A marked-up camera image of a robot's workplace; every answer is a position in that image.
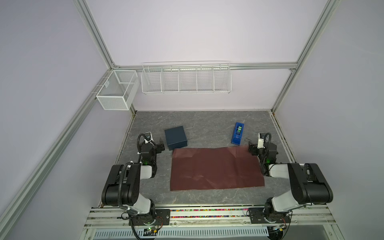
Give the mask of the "dark blue gift box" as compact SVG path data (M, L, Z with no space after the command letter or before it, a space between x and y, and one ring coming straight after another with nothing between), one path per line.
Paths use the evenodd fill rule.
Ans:
M170 151L188 146L188 140L183 126L166 129L165 136Z

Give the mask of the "dark red wrapping paper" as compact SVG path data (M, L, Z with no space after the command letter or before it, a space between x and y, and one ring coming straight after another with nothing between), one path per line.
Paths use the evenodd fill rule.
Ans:
M247 146L182 148L172 155L170 190L224 190L265 186L259 159Z

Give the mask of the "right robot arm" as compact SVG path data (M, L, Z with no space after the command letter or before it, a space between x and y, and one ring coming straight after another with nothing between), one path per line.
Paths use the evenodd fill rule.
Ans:
M290 190L268 198L264 207L249 208L251 223L289 223L293 210L333 201L334 194L317 164L277 163L277 145L271 142L271 133L260 133L258 141L248 142L248 150L259 158L263 176L286 179Z

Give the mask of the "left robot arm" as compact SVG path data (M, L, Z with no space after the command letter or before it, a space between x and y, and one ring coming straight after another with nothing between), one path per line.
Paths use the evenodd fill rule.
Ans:
M155 177L157 155L165 150L164 142L156 143L151 132L141 133L137 150L137 162L112 166L102 191L102 204L118 207L133 217L155 219L155 204L140 193L140 182Z

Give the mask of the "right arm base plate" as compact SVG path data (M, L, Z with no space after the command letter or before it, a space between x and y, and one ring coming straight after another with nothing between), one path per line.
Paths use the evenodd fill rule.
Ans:
M264 208L249 208L246 215L252 224L289 224L291 222L289 213L267 213Z

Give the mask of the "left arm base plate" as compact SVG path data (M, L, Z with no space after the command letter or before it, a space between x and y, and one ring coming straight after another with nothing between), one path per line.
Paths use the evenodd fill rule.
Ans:
M131 216L134 226L168 226L171 220L170 209L155 209L146 215Z

